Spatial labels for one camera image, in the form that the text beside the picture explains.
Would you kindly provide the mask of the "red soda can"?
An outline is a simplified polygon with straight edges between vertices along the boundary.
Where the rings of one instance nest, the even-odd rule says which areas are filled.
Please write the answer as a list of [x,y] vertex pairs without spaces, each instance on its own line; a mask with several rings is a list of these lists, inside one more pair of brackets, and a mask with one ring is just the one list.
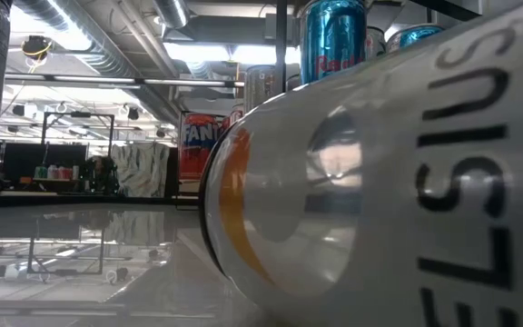
[[187,114],[181,128],[179,178],[200,181],[212,148],[218,141],[220,125],[214,115]]

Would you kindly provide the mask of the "white beverage can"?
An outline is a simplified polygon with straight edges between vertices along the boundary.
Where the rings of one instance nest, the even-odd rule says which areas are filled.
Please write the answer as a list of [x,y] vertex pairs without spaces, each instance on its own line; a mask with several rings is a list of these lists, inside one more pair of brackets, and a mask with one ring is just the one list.
[[271,64],[257,64],[246,70],[243,103],[245,113],[273,97],[274,73],[275,66]]

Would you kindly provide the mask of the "silver slim beverage can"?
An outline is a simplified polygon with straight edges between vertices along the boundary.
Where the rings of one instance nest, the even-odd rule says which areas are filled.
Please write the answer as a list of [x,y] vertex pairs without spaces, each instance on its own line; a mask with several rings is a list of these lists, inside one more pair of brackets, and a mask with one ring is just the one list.
[[289,323],[523,327],[523,3],[259,105],[200,218]]

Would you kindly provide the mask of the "blue silver Red Bull can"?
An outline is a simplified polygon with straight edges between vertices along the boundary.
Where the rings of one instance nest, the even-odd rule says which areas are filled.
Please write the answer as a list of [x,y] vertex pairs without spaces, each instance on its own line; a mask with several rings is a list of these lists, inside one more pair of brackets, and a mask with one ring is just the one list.
[[365,60],[363,0],[312,0],[301,13],[301,81],[309,84]]

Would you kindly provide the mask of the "black partition screen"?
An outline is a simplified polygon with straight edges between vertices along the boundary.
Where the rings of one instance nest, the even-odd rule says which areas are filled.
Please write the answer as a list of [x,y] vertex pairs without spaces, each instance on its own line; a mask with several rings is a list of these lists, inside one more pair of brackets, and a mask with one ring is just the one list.
[[179,190],[178,180],[178,148],[170,147],[166,166],[165,197],[173,197]]
[[0,172],[7,180],[18,182],[21,177],[34,177],[37,166],[73,168],[86,160],[87,146],[80,144],[0,144]]

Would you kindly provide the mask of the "bright ceiling light panel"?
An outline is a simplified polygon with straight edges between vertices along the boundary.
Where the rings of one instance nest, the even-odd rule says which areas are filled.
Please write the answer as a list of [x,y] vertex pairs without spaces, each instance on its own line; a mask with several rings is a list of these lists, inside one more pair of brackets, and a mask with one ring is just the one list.
[[164,43],[168,55],[190,63],[231,61],[240,64],[275,64],[275,48],[267,45],[189,45]]

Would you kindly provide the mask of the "white draped cloth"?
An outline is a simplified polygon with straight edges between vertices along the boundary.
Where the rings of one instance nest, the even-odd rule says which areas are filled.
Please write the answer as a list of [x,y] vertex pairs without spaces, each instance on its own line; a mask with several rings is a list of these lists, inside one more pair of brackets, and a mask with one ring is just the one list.
[[164,144],[114,145],[119,192],[126,197],[164,197],[170,148]]

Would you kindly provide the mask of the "long ceiling tube light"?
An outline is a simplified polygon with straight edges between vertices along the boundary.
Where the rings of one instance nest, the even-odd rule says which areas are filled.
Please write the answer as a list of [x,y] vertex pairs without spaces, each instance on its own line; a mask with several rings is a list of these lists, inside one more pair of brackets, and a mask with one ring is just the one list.
[[5,73],[6,81],[35,81],[35,82],[63,82],[80,84],[124,84],[124,85],[169,85],[169,86],[194,86],[194,87],[224,87],[243,88],[244,82],[233,80],[211,80],[211,79],[152,79],[131,77],[106,77],[86,75],[57,75],[57,74],[16,74]]

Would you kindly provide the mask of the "wooden shelf black metal frame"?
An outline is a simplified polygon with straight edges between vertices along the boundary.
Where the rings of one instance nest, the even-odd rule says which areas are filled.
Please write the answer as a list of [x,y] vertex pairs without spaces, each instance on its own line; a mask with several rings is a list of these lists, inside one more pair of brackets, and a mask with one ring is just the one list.
[[[300,38],[301,9],[311,0],[187,0],[211,5],[221,12],[197,15],[182,33],[182,45],[223,45],[240,67],[247,64],[294,64]],[[480,16],[481,0],[363,0],[367,25],[388,36],[410,25],[442,26]]]

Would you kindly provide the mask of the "short silver ceiling duct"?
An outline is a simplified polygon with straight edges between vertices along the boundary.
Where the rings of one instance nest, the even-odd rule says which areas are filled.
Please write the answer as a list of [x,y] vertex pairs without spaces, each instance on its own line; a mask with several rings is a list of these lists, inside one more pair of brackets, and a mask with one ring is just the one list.
[[183,28],[191,18],[190,9],[184,0],[153,0],[153,5],[168,28]]

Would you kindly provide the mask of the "long ribbed ceiling duct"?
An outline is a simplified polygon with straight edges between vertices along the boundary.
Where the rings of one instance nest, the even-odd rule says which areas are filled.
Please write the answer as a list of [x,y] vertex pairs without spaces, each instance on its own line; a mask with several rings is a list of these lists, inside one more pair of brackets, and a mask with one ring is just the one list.
[[129,78],[141,73],[76,0],[14,0],[14,6],[54,32],[54,40],[75,51],[101,77]]

